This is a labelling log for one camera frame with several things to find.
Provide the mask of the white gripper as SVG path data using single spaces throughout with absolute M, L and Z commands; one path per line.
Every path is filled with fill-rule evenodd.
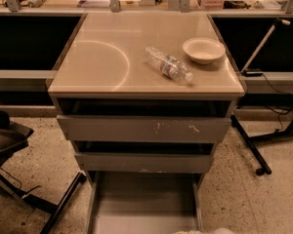
M 178 232 L 174 232 L 172 234 L 212 234 L 210 232 L 201 232 L 201 231 L 196 231 L 196 230 L 191 230 L 189 232 L 187 231 L 178 231 Z

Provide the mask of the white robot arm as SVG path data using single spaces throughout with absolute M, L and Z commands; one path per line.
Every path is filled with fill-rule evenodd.
M 174 232 L 173 234 L 234 234 L 234 233 L 229 229 L 221 227 L 210 232 L 201 232 L 197 230 L 191 230 L 191 231 L 178 231 L 178 232 Z

